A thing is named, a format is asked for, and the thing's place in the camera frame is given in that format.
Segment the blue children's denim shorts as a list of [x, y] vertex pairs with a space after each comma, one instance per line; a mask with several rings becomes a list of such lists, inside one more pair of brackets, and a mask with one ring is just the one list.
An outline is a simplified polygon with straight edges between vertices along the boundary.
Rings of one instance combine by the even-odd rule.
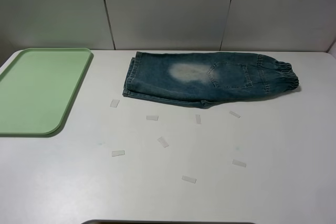
[[227, 102], [266, 99], [298, 86], [291, 64], [262, 54], [138, 51], [131, 59], [122, 94], [205, 109]]

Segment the light green plastic tray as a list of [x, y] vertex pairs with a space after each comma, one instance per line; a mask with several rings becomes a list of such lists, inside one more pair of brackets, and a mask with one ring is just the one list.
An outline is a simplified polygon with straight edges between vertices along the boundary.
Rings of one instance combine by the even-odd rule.
[[22, 50], [1, 73], [1, 135], [45, 136], [60, 128], [92, 58], [86, 48]]

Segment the clear tape strip middle left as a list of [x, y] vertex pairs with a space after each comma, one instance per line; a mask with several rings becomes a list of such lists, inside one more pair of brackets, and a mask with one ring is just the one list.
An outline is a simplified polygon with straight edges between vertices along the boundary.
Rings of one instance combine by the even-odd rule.
[[151, 120], [151, 121], [157, 121], [159, 119], [159, 116], [158, 115], [147, 115], [146, 119]]

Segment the clear tape strip centre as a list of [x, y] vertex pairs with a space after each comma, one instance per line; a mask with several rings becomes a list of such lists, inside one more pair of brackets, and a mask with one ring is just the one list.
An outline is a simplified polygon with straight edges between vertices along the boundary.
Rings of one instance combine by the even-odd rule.
[[199, 114], [196, 114], [195, 118], [196, 118], [196, 123], [201, 124], [201, 116]]

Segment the clear tape strip tilted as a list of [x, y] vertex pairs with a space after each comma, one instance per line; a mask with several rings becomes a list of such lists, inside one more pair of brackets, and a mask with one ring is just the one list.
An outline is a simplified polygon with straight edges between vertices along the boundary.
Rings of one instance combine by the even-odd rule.
[[163, 138], [163, 137], [160, 137], [160, 138], [158, 139], [158, 142], [162, 145], [163, 148], [166, 148], [166, 147], [169, 146], [168, 142], [167, 142], [167, 141], [165, 140], [165, 138]]

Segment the clear tape strip lower left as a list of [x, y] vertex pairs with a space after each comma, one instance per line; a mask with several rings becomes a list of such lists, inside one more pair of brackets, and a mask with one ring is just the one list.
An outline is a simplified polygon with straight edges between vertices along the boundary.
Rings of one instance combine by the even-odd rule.
[[120, 150], [120, 151], [112, 151], [111, 155], [112, 157], [116, 157], [116, 156], [122, 156], [125, 154], [124, 150]]

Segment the clear tape strip lower middle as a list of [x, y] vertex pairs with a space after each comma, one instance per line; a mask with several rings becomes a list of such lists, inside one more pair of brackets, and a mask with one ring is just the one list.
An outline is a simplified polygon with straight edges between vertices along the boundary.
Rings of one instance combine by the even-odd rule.
[[188, 176], [185, 176], [183, 175], [182, 176], [182, 179], [186, 182], [189, 182], [189, 183], [192, 183], [192, 184], [195, 184], [196, 183], [196, 178], [193, 178], [193, 177], [188, 177]]

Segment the clear tape strip lower right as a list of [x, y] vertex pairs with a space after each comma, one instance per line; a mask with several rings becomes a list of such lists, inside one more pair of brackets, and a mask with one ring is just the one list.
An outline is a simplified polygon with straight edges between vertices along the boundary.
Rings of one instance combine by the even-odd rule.
[[232, 161], [232, 164], [233, 164], [233, 165], [236, 165], [236, 166], [244, 167], [244, 168], [246, 168], [246, 166], [247, 166], [246, 163], [241, 162], [241, 161], [238, 161], [238, 160], [236, 160], [236, 159], [234, 159], [234, 160]]

